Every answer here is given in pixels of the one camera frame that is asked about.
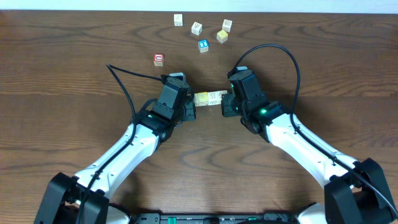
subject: blue cube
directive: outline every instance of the blue cube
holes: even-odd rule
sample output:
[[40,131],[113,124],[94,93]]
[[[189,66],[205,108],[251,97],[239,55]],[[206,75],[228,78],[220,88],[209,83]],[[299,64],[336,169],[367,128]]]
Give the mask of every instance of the blue cube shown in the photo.
[[198,46],[200,53],[209,51],[209,42],[207,42],[207,40],[199,40]]

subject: white wall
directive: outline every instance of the white wall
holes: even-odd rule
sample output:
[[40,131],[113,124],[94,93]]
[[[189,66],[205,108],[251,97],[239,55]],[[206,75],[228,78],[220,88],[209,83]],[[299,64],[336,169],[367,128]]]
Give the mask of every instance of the white wall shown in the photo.
[[398,14],[398,0],[0,0],[0,9]]

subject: wood grain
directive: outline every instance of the wood grain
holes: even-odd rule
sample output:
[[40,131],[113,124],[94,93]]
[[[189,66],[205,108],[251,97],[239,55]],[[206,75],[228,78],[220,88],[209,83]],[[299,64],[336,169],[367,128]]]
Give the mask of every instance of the wood grain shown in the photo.
[[[398,16],[168,12],[0,12],[0,223],[32,223],[45,187],[109,149],[130,118],[107,63],[153,76],[183,72],[196,92],[225,90],[225,72],[249,48],[286,46],[302,70],[297,115],[339,150],[383,167],[398,202]],[[228,41],[216,33],[233,21]],[[190,33],[194,21],[200,36]],[[207,39],[210,51],[199,53]],[[155,67],[154,53],[165,54]],[[272,99],[290,105],[294,67],[276,49],[243,64]],[[153,80],[121,79],[140,107],[156,98]],[[133,212],[264,212],[323,202],[323,190],[289,155],[223,118],[219,106],[140,164],[113,200]]]

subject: yellow cube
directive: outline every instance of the yellow cube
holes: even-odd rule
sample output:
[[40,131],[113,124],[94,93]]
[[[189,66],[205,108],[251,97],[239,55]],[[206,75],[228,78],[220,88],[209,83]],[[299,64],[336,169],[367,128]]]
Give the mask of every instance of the yellow cube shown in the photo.
[[208,94],[207,92],[204,93],[198,93],[198,104],[196,106],[207,106],[209,102]]
[[225,30],[221,30],[217,33],[217,40],[222,44],[228,40],[228,33]]

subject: wooden table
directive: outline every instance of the wooden table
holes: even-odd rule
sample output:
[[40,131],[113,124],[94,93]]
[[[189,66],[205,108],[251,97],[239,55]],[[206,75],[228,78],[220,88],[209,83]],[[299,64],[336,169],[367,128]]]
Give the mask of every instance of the wooden table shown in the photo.
[[[286,46],[302,69],[300,120],[358,160],[380,163],[398,202],[398,16],[348,14],[3,11],[0,13],[0,223],[32,223],[49,180],[73,175],[123,134],[129,105],[105,64],[159,76],[183,72],[195,92],[226,90],[226,71],[255,45]],[[228,41],[216,33],[233,21]],[[203,24],[191,34],[194,21]],[[201,54],[198,41],[210,50]],[[155,67],[154,53],[165,54]],[[296,74],[280,50],[245,58],[269,97],[291,105]],[[136,108],[162,89],[120,73]],[[124,181],[112,201],[133,212],[259,212],[323,202],[288,154],[197,108]]]

